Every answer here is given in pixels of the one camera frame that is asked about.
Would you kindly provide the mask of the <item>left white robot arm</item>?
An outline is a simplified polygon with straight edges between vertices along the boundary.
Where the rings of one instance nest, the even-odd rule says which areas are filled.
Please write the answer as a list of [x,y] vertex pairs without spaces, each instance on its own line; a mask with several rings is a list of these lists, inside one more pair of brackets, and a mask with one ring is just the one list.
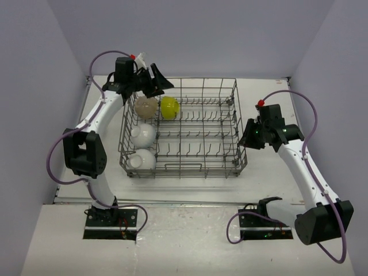
[[107,226],[116,224],[120,213],[104,173],[108,159],[101,135],[133,93],[141,91],[152,98],[174,87],[156,64],[147,66],[144,59],[144,52],[118,57],[114,72],[103,86],[97,86],[101,96],[91,112],[74,129],[66,129],[62,136],[65,165],[85,183],[92,206],[101,210],[99,219]]

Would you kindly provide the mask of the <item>yellow-green bowl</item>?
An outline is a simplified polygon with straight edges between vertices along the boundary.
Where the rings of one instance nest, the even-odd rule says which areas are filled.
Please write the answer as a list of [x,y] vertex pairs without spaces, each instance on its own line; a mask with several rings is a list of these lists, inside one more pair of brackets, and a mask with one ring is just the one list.
[[164,119],[172,120],[179,113],[180,105],[176,98],[165,96],[161,99],[160,109]]

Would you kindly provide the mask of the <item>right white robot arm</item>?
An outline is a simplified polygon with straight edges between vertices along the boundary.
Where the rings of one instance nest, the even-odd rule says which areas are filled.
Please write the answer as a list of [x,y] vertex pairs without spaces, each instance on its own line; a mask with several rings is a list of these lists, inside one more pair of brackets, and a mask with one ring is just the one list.
[[305,137],[296,124],[285,123],[278,104],[259,106],[257,118],[247,121],[239,146],[261,150],[270,145],[285,162],[299,188],[304,206],[292,207],[280,197],[258,202],[257,221],[264,226],[279,221],[296,230],[305,245],[341,238],[354,208],[349,200],[342,201],[331,189],[305,146]]

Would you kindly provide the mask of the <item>white bowl rear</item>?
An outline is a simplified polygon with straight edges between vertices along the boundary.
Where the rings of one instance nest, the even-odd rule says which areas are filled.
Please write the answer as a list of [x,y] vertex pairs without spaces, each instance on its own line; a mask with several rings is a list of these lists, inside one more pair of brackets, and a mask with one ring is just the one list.
[[131,140],[136,148],[149,148],[156,139],[156,129],[150,124],[140,124],[131,129]]

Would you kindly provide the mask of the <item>white bowl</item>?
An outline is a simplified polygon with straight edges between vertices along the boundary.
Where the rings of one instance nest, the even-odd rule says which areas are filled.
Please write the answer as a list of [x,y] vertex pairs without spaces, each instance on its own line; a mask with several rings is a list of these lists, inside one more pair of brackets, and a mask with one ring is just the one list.
[[156,129],[150,124],[140,124],[131,129],[131,140],[136,148],[149,148],[156,139]]
[[128,158],[127,165],[134,170],[153,170],[156,167],[156,158],[147,149],[137,149]]

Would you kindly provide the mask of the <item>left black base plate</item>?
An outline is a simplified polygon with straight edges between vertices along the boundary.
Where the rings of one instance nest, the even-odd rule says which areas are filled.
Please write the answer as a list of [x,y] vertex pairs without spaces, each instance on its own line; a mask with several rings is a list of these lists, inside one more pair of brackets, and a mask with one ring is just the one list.
[[84,211],[86,222],[83,239],[85,240],[136,240],[136,208],[97,211],[91,207]]

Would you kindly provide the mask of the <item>beige ceramic bowl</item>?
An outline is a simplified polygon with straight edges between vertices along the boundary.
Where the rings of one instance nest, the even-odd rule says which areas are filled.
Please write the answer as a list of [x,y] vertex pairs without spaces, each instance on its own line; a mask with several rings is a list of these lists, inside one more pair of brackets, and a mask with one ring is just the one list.
[[154,97],[141,96],[135,101],[134,108],[140,118],[147,120],[155,115],[158,109],[158,101]]

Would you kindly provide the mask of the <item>white bowl front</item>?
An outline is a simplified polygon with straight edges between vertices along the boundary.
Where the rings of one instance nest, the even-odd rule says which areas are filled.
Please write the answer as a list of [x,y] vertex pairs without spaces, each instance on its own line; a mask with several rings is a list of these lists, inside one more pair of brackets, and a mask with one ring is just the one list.
[[153,170],[156,167],[156,158],[147,149],[137,149],[128,158],[127,165],[134,170]]

